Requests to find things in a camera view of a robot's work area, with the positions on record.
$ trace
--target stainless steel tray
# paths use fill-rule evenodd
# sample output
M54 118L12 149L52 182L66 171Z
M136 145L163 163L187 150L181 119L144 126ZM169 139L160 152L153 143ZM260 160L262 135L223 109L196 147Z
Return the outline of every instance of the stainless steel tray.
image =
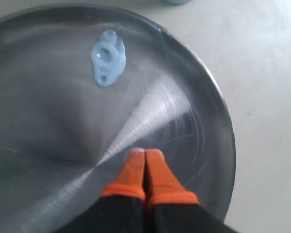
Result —
M90 51L105 29L123 38L127 66L99 88ZM181 183L224 220L233 129L191 51L120 9L52 5L0 19L0 232L65 224L99 197L131 147L161 149Z

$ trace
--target white surface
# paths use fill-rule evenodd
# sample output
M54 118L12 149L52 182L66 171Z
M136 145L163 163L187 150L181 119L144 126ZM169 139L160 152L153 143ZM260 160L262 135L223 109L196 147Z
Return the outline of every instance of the white surface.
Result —
M0 0L0 16L63 1ZM225 96L235 131L236 183L226 223L242 233L291 232L291 0L76 2L144 15L200 56Z

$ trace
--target hole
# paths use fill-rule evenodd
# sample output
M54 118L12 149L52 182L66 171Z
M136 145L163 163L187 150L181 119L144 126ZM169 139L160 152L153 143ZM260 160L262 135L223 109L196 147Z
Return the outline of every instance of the hole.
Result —
M100 81L101 81L102 83L105 83L105 82L107 81L107 76L102 75L102 76L100 77Z
M110 51L105 48L102 48L100 51L98 51L96 55L105 62L110 62L112 60Z

